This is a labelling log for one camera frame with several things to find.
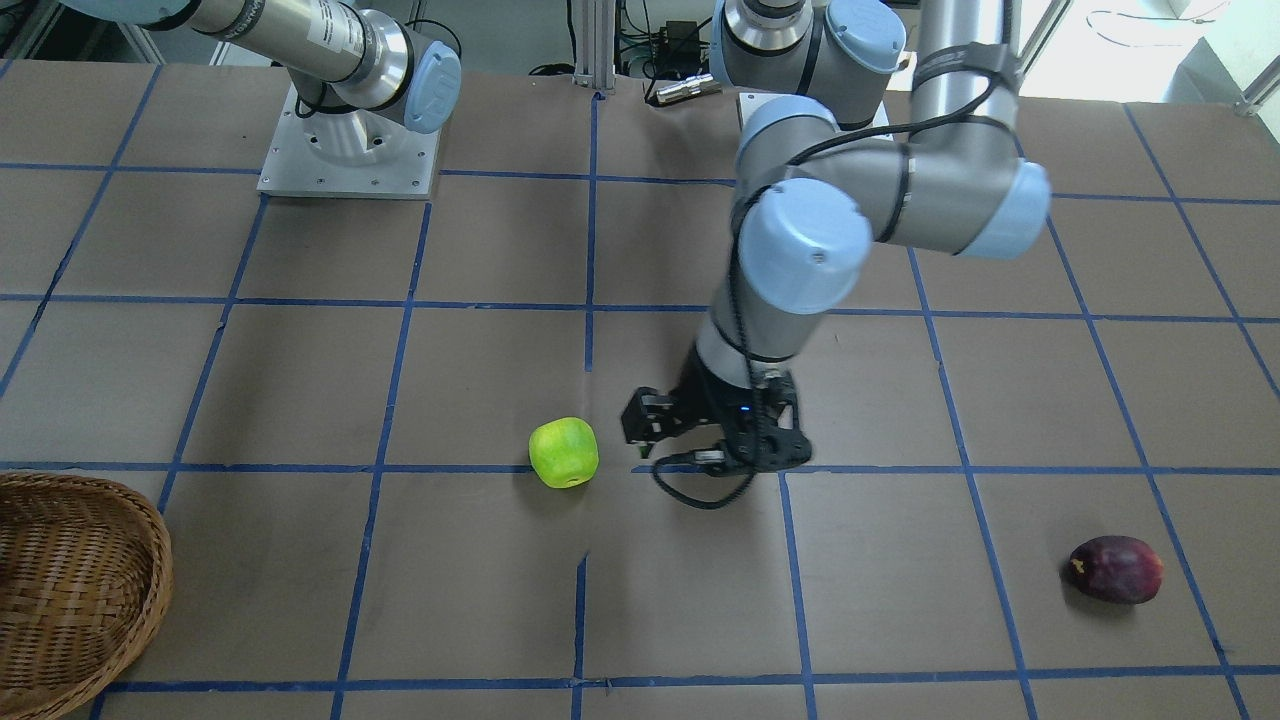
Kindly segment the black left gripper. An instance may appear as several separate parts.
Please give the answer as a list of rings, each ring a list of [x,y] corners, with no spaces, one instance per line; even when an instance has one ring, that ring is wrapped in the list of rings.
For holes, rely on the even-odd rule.
[[[799,410],[797,387],[788,370],[767,372],[762,386],[745,388],[721,379],[692,346],[680,374],[680,397],[639,387],[620,423],[627,445],[652,446],[701,427],[719,427],[726,439],[655,460],[655,466],[695,466],[707,475],[782,471],[809,462],[813,446],[786,413]],[[760,420],[759,434],[753,434]]]

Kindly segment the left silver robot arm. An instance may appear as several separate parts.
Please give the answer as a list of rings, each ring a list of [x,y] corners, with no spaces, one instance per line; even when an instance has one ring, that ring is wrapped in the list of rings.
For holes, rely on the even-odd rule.
[[[741,123],[724,279],[675,388],[636,389],[620,424],[648,456],[716,427],[681,462],[713,477],[812,457],[791,366],[877,243],[1016,258],[1046,223],[1046,169],[1018,156],[1010,1],[923,1],[910,115],[876,115],[908,46],[882,1],[721,1],[713,78],[762,91]]]

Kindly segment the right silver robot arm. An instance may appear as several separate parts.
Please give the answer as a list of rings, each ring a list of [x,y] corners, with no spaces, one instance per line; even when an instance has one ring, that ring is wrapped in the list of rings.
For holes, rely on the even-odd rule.
[[[69,1],[141,29],[195,32],[289,70],[297,117],[366,111],[436,137],[458,102],[461,42],[343,1]]]

